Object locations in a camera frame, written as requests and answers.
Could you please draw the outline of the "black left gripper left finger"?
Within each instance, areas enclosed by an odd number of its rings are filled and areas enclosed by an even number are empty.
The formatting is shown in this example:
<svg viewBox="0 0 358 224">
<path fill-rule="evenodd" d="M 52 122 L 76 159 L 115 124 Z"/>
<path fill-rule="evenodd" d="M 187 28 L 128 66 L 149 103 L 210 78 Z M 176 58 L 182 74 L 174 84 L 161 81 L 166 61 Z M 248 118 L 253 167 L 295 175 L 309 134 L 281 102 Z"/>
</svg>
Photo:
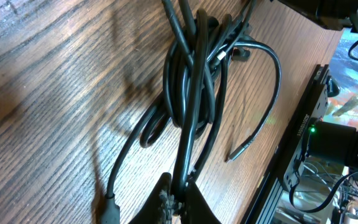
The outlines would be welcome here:
<svg viewBox="0 0 358 224">
<path fill-rule="evenodd" d="M 178 203 L 170 193 L 172 175 L 164 172 L 130 224 L 171 224 Z"/>
</svg>

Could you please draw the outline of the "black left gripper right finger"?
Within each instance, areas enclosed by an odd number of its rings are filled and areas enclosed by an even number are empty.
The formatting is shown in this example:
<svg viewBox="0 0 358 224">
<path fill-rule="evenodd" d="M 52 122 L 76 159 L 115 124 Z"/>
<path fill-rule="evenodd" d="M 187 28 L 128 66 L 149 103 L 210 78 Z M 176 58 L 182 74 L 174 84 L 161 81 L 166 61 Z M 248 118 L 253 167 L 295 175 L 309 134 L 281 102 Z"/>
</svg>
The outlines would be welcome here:
<svg viewBox="0 0 358 224">
<path fill-rule="evenodd" d="M 216 218 L 195 182 L 189 182 L 185 191 L 184 224 L 221 224 Z"/>
</svg>

